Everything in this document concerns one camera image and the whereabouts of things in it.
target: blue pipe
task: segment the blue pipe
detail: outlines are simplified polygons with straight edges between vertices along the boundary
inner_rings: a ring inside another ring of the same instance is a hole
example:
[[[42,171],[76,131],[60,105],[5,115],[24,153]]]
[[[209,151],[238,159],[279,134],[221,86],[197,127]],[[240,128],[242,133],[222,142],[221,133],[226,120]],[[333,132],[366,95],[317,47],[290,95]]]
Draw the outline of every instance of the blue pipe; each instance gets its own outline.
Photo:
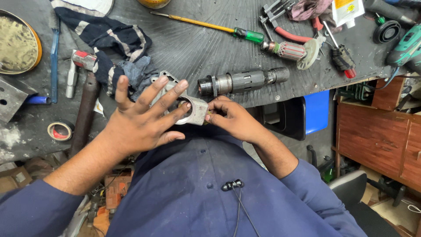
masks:
[[[26,104],[33,104],[33,105],[49,105],[51,104],[50,97],[45,96],[31,96],[25,100]]]

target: shirt sleeve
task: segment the shirt sleeve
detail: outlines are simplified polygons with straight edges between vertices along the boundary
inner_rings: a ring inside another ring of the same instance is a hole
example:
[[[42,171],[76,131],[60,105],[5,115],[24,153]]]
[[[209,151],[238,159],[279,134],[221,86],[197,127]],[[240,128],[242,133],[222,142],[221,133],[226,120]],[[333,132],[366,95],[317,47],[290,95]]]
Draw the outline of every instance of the shirt sleeve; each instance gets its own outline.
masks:
[[[0,237],[57,237],[83,200],[37,180],[0,199]]]
[[[295,170],[280,181],[342,236],[367,236],[344,204],[322,181],[319,171],[308,162],[299,159]]]

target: white plastic part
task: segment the white plastic part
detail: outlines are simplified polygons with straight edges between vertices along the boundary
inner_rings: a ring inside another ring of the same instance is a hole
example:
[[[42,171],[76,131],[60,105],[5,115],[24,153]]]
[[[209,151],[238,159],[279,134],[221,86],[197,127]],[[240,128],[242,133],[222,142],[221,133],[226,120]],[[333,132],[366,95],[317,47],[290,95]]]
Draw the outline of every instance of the white plastic part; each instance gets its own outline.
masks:
[[[349,22],[346,22],[346,27],[349,29],[349,28],[351,28],[351,27],[354,27],[355,26],[355,20],[354,19],[352,19],[351,21],[349,21]]]
[[[307,41],[304,45],[306,50],[306,56],[297,61],[297,68],[299,70],[306,70],[316,61],[317,55],[319,54],[319,43],[316,39]]]

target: blue brush handle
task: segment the blue brush handle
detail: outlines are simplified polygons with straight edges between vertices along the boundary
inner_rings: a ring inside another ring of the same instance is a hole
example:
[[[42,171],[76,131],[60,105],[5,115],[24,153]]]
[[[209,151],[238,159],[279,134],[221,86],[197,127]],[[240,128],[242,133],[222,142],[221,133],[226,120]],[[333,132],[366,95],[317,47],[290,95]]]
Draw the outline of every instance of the blue brush handle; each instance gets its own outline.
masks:
[[[51,47],[51,103],[57,103],[57,48],[59,46],[59,31],[53,30],[53,45]]]

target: screwdriver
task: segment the screwdriver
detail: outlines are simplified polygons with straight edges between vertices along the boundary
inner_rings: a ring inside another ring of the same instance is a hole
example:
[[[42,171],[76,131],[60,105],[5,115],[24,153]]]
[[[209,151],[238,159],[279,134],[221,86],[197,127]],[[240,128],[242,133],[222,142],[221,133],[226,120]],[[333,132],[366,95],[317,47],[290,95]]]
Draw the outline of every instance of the screwdriver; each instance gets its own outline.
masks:
[[[335,47],[336,47],[336,49],[332,49],[332,56],[334,55],[334,51],[335,51],[335,53],[339,53],[340,54],[340,55],[336,55],[336,56],[341,58],[340,61],[341,61],[342,65],[338,65],[338,63],[336,62],[336,60],[333,59],[333,62],[335,63],[335,65],[338,66],[338,67],[343,67],[344,65],[343,65],[343,62],[342,61],[344,61],[343,59],[346,58],[346,59],[350,59],[350,61],[352,62],[352,64],[354,64],[353,66],[355,67],[355,63],[354,63],[354,61],[351,58],[351,54],[349,54],[349,52],[347,51],[347,49],[345,48],[344,45],[341,45],[341,47],[338,46],[338,44],[336,43],[335,38],[333,38],[332,32],[330,32],[330,29],[328,27],[328,24],[325,21],[323,21],[323,24],[325,25],[326,30],[328,31],[328,33],[330,35],[330,38],[332,39],[332,41],[333,41],[333,43],[335,44]],[[347,78],[354,78],[357,75],[357,71],[355,70],[355,68],[353,66],[351,66],[350,69],[344,70],[345,76]]]
[[[189,19],[189,18],[184,18],[184,17],[181,17],[181,16],[163,14],[163,13],[159,13],[159,12],[156,12],[156,11],[151,11],[150,13],[154,14],[154,15],[158,15],[158,16],[165,16],[165,17],[168,17],[170,19],[175,19],[175,20],[179,20],[179,21],[182,21],[182,22],[188,22],[188,23],[193,23],[193,24],[196,24],[196,25],[214,28],[214,29],[217,29],[217,30],[223,30],[223,31],[232,33],[232,35],[235,36],[235,37],[250,40],[250,41],[253,41],[255,43],[261,43],[264,40],[264,35],[262,33],[251,31],[251,30],[245,30],[245,29],[242,29],[242,28],[239,28],[239,27],[235,27],[234,29],[231,29],[231,28],[227,28],[227,27],[223,27],[223,26],[218,26],[218,25],[206,23],[206,22],[200,22],[200,21],[192,20],[192,19]]]

